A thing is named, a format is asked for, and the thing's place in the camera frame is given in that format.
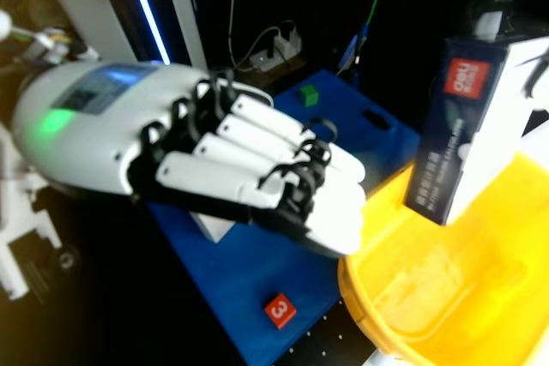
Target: white robotic hand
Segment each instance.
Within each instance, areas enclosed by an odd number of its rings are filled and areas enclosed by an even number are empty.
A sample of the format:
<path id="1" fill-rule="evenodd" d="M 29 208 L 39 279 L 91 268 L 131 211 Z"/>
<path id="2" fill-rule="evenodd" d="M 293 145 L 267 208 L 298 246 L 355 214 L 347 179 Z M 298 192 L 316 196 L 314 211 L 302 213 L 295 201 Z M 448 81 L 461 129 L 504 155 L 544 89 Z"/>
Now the white robotic hand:
<path id="1" fill-rule="evenodd" d="M 268 95 L 181 65 L 70 63 L 23 94 L 12 130 L 57 186 L 256 222 L 325 255 L 358 250 L 365 169 Z"/>

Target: green block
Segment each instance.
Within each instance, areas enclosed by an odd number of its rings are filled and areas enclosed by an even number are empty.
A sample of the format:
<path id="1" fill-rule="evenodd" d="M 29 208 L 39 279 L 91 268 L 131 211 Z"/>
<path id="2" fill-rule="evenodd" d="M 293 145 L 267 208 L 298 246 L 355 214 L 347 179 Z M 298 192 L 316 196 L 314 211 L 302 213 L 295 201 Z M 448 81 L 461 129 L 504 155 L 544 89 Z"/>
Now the green block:
<path id="1" fill-rule="evenodd" d="M 316 105 L 319 96 L 317 88 L 312 85 L 303 86 L 299 89 L 299 100 L 305 107 Z"/>

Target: blue mat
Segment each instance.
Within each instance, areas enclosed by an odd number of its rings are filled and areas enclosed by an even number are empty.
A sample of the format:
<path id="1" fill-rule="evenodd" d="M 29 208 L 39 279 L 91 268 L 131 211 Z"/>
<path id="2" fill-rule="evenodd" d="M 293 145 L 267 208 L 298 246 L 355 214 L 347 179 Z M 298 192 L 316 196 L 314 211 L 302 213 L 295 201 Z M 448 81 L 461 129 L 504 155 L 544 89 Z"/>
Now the blue mat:
<path id="1" fill-rule="evenodd" d="M 303 107 L 298 90 L 313 85 L 318 105 Z M 321 70 L 274 100 L 275 107 L 307 122 L 322 116 L 335 122 L 336 142 L 367 166 L 366 189 L 404 166 L 419 137 L 332 73 Z M 382 131 L 364 111 L 381 115 Z M 315 255 L 284 237 L 254 225 L 235 225 L 215 244 L 206 240 L 184 210 L 151 204 L 162 231 L 199 290 L 250 366 L 268 366 L 316 323 L 339 299 L 336 260 Z M 263 307 L 284 293 L 298 313 L 280 331 Z"/>

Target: yellow container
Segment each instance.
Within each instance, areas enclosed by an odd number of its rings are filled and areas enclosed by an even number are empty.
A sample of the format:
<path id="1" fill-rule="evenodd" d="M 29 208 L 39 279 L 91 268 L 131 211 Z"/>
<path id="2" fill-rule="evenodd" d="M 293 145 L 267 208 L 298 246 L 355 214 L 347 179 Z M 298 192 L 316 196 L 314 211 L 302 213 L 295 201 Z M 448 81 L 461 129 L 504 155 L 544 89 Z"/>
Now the yellow container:
<path id="1" fill-rule="evenodd" d="M 352 317 L 413 365 L 524 364 L 549 325 L 549 173 L 517 155 L 445 227 L 403 205 L 410 176 L 372 196 L 362 249 L 340 261 Z"/>

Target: red cube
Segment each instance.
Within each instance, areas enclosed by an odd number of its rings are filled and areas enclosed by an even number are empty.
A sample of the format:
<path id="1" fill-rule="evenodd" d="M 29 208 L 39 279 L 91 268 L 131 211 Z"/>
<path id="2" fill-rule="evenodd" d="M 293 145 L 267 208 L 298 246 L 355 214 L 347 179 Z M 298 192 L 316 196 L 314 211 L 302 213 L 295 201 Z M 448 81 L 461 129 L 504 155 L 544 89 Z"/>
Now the red cube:
<path id="1" fill-rule="evenodd" d="M 282 329 L 298 311 L 284 294 L 280 293 L 265 307 L 265 313 L 276 327 Z"/>

